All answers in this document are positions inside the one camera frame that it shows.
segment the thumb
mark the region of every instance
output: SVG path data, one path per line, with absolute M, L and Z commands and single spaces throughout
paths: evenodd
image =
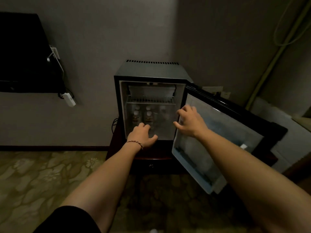
M 148 139 L 148 143 L 147 143 L 147 146 L 151 146 L 153 145 L 158 139 L 158 136 L 157 135 L 154 135 L 153 137 L 149 138 Z
M 175 125 L 175 127 L 177 128 L 177 129 L 183 129 L 183 126 L 182 125 L 180 125 L 178 122 L 173 122 L 173 124 Z

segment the wire shelf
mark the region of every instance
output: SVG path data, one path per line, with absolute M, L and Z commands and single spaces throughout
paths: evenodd
M 162 105 L 176 105 L 174 97 L 131 97 L 127 96 L 127 103 L 129 104 L 162 104 Z

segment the black sleeve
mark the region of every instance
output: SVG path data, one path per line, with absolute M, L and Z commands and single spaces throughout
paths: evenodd
M 34 233 L 41 232 L 91 232 L 100 233 L 93 218 L 83 209 L 74 206 L 57 208 Z

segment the baseboard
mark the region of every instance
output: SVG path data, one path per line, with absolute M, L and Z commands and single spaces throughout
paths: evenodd
M 0 151 L 108 151 L 109 146 L 11 146 L 2 145 Z

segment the wooden furniture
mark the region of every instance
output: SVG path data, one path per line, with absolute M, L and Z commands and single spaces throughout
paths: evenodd
M 117 122 L 106 160 L 117 153 L 124 143 L 121 122 Z M 173 141 L 157 141 L 151 148 L 141 150 L 134 158 L 132 174 L 183 174 L 184 167 L 172 154 Z

